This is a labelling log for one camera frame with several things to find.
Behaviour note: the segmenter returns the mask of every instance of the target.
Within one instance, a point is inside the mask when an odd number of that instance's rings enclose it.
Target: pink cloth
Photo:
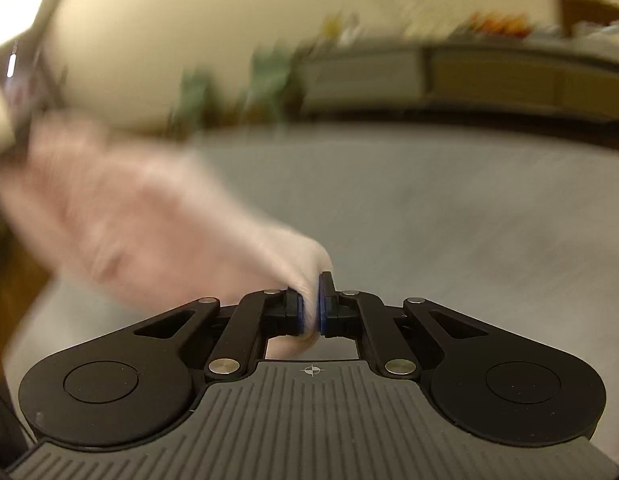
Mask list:
[[[0,160],[0,209],[32,253],[148,314],[291,286],[305,335],[276,338],[268,357],[312,344],[318,274],[331,268],[322,246],[244,208],[198,153],[109,138],[94,121],[50,114],[32,126],[26,158]]]

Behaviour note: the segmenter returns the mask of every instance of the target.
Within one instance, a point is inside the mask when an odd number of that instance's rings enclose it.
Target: cabinet door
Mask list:
[[[486,50],[438,50],[432,97],[496,107],[554,107],[562,70],[550,58]]]
[[[418,103],[425,90],[419,50],[302,62],[304,110],[387,108]]]
[[[601,68],[568,68],[562,105],[571,113],[619,120],[619,74]]]

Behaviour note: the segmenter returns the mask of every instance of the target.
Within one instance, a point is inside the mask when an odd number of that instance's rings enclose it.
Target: circular cap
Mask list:
[[[408,375],[416,371],[416,364],[409,359],[392,359],[385,363],[385,370],[395,375]]]
[[[138,372],[116,361],[96,361],[75,368],[65,378],[65,391],[81,402],[103,404],[131,394]]]
[[[489,389],[497,396],[518,404],[544,402],[560,390],[557,375],[534,363],[502,363],[490,368],[485,379]]]
[[[209,363],[209,370],[220,375],[233,374],[238,371],[238,368],[240,368],[240,363],[235,359],[215,359]]]

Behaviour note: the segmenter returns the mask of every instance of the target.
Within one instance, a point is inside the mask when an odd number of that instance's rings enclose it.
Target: wooden floor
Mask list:
[[[4,346],[48,279],[11,233],[0,239],[0,375]]]

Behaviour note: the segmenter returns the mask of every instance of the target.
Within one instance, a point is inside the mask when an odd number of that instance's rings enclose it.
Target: green chair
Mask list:
[[[211,74],[203,69],[184,70],[180,79],[180,101],[170,115],[170,127],[176,124],[196,130],[205,127],[206,112],[214,104]]]
[[[264,105],[276,124],[285,124],[283,92],[291,78],[292,55],[281,46],[258,48],[252,55],[252,80],[244,94],[241,119],[250,106]]]

